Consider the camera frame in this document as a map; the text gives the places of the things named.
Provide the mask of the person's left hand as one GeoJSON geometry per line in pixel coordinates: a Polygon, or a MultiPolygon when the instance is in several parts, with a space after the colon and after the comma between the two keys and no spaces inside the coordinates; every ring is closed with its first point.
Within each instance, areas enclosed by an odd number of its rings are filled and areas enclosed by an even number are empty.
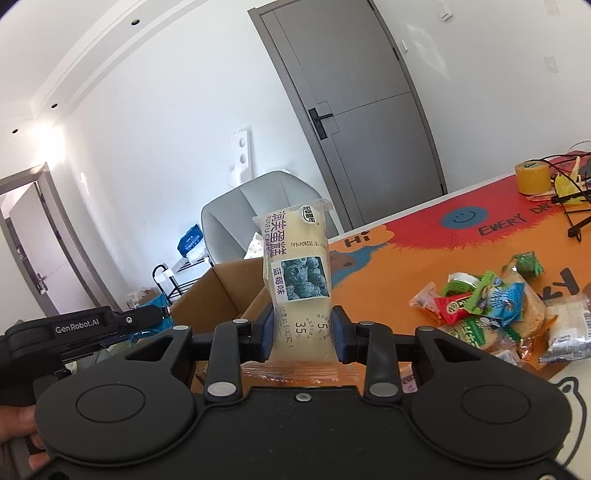
{"type": "Polygon", "coordinates": [[[37,432],[35,423],[35,406],[1,407],[1,478],[20,479],[17,463],[12,450],[7,443],[16,438],[29,437],[32,444],[41,450],[41,453],[31,454],[28,465],[32,471],[39,470],[50,461],[46,453],[43,441],[37,432]]]}

